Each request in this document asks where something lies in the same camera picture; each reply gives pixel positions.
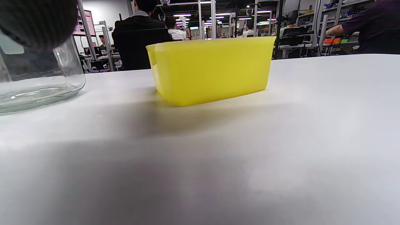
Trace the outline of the person's right hand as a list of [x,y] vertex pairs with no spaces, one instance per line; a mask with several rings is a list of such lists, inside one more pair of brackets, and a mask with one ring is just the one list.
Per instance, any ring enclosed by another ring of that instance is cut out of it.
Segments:
[[31,50],[52,50],[71,37],[77,4],[77,0],[2,0],[1,32]]

